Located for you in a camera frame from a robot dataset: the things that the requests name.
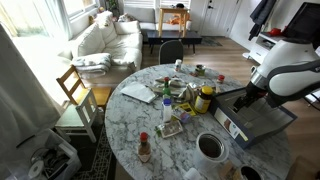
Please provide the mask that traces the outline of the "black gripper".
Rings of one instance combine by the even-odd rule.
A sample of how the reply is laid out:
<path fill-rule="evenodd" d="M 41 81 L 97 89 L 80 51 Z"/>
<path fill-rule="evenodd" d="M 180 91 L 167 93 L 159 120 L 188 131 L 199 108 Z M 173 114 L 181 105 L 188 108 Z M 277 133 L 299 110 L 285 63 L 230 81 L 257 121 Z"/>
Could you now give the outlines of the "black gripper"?
<path fill-rule="evenodd" d="M 238 112 L 242 107 L 249 107 L 253 102 L 264 96 L 264 90 L 249 82 L 245 88 L 246 95 L 239 97 L 233 104 L 233 110 Z"/>

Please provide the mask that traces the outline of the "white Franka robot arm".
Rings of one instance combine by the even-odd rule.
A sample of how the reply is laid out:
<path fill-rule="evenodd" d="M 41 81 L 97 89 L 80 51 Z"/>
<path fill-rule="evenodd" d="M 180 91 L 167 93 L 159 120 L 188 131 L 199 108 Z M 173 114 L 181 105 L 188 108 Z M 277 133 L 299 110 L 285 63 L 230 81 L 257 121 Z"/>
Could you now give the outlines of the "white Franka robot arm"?
<path fill-rule="evenodd" d="M 278 41 L 263 62 L 251 71 L 246 94 L 233 104 L 238 112 L 265 97 L 270 107 L 305 97 L 320 88 L 320 59 L 313 44 L 304 39 Z"/>

